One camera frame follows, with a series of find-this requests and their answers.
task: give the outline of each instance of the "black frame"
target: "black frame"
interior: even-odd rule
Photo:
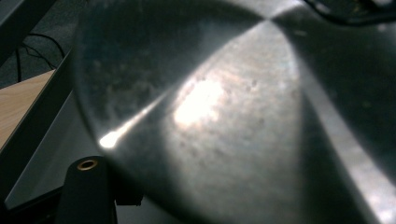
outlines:
[[[72,90],[70,58],[66,56],[0,151],[0,218],[8,211],[6,198]]]
[[[0,66],[41,20],[56,0],[0,0]]]

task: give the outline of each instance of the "wire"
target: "wire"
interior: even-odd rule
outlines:
[[[20,50],[15,49],[15,54],[17,56],[17,71],[18,71],[18,82],[22,81],[22,72],[21,72],[21,56],[20,56]]]
[[[27,53],[28,55],[30,55],[30,56],[32,56],[32,57],[35,57],[35,58],[43,59],[43,60],[47,63],[47,65],[49,66],[49,69],[55,69],[55,68],[56,68],[56,66],[53,65],[53,64],[52,64],[46,57],[44,57],[40,52],[38,52],[37,49],[34,49],[34,48],[30,47],[29,45],[27,45],[27,44],[25,44],[25,43],[22,43],[22,46],[25,48],[26,53]],[[32,51],[34,51],[37,55],[32,54],[32,53],[29,51],[29,49],[32,50]]]
[[[46,39],[52,41],[56,45],[58,50],[61,52],[62,58],[64,58],[64,50],[62,49],[61,45],[54,38],[47,36],[47,35],[41,35],[41,34],[29,34],[29,36],[40,36],[40,37],[43,37],[43,38],[46,38]]]

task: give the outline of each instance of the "metal ring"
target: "metal ring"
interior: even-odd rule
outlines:
[[[91,170],[93,167],[95,167],[98,164],[97,160],[87,160],[87,161],[82,161],[77,168],[80,171],[87,171]]]

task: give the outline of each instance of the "dark floor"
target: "dark floor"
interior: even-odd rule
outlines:
[[[43,19],[31,31],[32,34],[47,35],[54,38],[64,52],[72,47],[73,35],[78,24],[78,15],[86,5],[86,0],[58,0]],[[62,61],[61,52],[54,43],[40,36],[27,36],[23,43],[36,49],[50,64],[58,66]],[[35,57],[37,52],[20,46],[21,79],[25,80],[52,70],[50,65]],[[18,82],[17,57],[14,52],[0,67],[0,89]]]

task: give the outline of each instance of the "wooden board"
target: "wooden board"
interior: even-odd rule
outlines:
[[[49,71],[0,90],[0,148],[11,136],[52,73],[53,71]]]

